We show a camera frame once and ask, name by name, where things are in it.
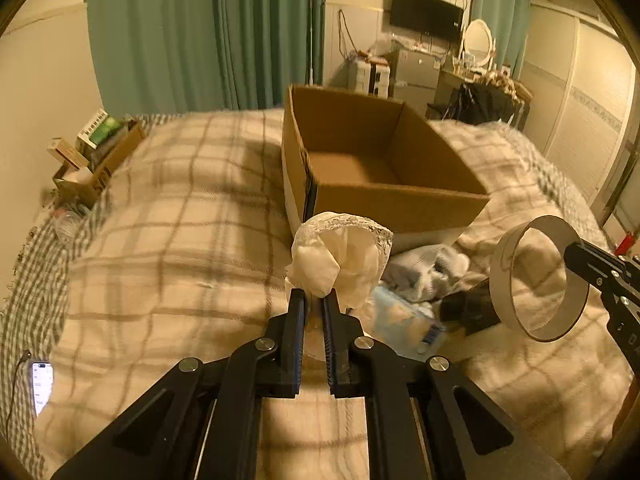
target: television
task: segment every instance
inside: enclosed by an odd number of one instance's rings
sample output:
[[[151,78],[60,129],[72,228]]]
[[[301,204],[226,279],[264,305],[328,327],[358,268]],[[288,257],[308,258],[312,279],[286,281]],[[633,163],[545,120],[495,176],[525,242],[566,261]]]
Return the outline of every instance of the television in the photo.
[[[447,41],[460,40],[463,9],[443,0],[392,0],[389,23]]]

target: green curtain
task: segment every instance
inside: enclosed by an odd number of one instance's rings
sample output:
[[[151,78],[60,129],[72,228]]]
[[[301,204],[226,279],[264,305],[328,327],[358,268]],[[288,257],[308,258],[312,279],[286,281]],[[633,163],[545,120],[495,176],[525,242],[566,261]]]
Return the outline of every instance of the green curtain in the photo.
[[[324,0],[85,0],[105,109],[269,108],[319,82]]]
[[[498,66],[508,62],[519,76],[529,28],[530,0],[473,0],[471,19],[482,19],[496,41]]]

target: beige plaid blanket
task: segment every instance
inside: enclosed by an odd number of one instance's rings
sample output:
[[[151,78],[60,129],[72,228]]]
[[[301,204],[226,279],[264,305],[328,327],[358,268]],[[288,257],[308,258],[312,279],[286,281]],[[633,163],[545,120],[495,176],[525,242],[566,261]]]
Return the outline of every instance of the beige plaid blanket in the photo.
[[[53,392],[36,421],[47,478],[181,358],[228,356],[286,309],[281,127],[281,110],[193,114],[160,127],[114,175],[113,212],[70,266],[70,305],[50,356]],[[439,129],[492,192],[459,240],[470,285],[487,274],[501,234],[558,211],[495,133]],[[525,253],[519,298],[525,310],[531,295],[545,300],[546,311],[562,279],[541,276],[528,258],[553,269],[554,256],[535,240]],[[590,300],[562,341],[504,334],[468,366],[574,478],[609,438],[630,377],[605,321]],[[306,360],[300,395],[263,406],[257,478],[369,478],[364,404],[329,396],[324,364]]]

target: clear tape roll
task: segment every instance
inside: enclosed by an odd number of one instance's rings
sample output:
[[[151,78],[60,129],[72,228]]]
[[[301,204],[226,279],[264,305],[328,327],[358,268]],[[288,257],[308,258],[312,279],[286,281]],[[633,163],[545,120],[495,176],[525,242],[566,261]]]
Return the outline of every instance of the clear tape roll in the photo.
[[[557,216],[541,216],[526,222],[504,234],[496,247],[489,272],[489,290],[495,313],[511,330],[526,335],[536,341],[550,342],[560,339],[576,324],[587,302],[589,283],[580,276],[566,270],[566,290],[556,313],[545,325],[528,330],[520,322],[513,303],[511,275],[515,252],[524,233],[537,229],[545,234],[558,248],[560,254],[574,242],[581,243],[580,237],[567,222]]]

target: white mirror frame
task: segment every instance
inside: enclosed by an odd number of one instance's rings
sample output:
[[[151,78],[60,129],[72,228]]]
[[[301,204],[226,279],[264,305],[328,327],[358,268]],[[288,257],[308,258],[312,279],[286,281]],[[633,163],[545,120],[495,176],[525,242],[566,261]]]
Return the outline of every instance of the white mirror frame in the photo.
[[[486,22],[484,20],[480,20],[480,19],[473,20],[472,22],[470,22],[466,26],[465,31],[462,34],[462,48],[460,49],[460,57],[462,57],[462,51],[463,50],[465,52],[467,52],[467,49],[466,49],[466,33],[469,30],[469,27],[471,27],[471,25],[474,24],[474,23],[476,25],[479,25],[484,30],[484,32],[487,34],[487,36],[489,38],[489,51],[487,52],[486,57],[483,60],[480,60],[480,61],[476,60],[476,65],[475,66],[476,67],[481,67],[481,66],[486,65],[489,62],[489,60],[491,59],[491,52],[492,52],[493,44],[494,44],[494,39],[491,36],[491,29],[489,29],[489,26],[486,24]]]

